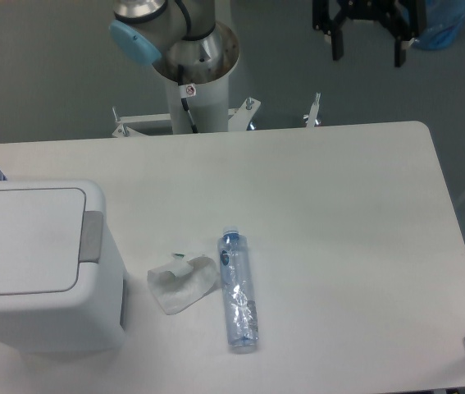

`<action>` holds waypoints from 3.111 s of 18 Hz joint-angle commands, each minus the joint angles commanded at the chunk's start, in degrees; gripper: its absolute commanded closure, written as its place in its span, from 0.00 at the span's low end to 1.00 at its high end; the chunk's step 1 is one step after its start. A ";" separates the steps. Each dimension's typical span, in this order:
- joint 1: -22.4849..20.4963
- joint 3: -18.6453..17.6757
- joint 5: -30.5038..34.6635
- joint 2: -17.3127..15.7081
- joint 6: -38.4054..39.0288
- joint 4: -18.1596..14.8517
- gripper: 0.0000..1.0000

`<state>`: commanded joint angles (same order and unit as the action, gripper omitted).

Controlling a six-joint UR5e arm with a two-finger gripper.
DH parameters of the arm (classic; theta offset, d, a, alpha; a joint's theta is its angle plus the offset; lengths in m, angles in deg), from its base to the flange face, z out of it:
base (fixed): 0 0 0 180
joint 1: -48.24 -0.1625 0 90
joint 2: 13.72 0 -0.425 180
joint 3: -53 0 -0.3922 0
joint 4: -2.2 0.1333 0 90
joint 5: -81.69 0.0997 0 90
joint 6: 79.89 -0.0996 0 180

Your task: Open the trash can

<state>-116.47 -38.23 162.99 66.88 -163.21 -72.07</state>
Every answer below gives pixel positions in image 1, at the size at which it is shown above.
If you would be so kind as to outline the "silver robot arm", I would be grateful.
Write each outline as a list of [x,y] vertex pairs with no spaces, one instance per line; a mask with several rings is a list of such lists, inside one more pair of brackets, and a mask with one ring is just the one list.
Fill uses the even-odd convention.
[[[347,20],[375,21],[394,39],[394,64],[427,25],[423,1],[340,1],[335,16],[328,1],[312,2],[312,28],[331,42],[331,56],[344,55]],[[239,60],[235,33],[216,19],[214,1],[115,1],[109,32],[133,62],[153,66],[178,85],[206,84],[229,74]]]

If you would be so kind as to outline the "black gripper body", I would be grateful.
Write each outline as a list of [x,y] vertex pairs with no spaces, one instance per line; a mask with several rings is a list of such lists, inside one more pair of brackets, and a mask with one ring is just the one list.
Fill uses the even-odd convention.
[[312,27],[332,35],[346,20],[378,22],[395,39],[414,39],[426,29],[426,3],[410,0],[337,1],[330,15],[330,1],[312,2]]

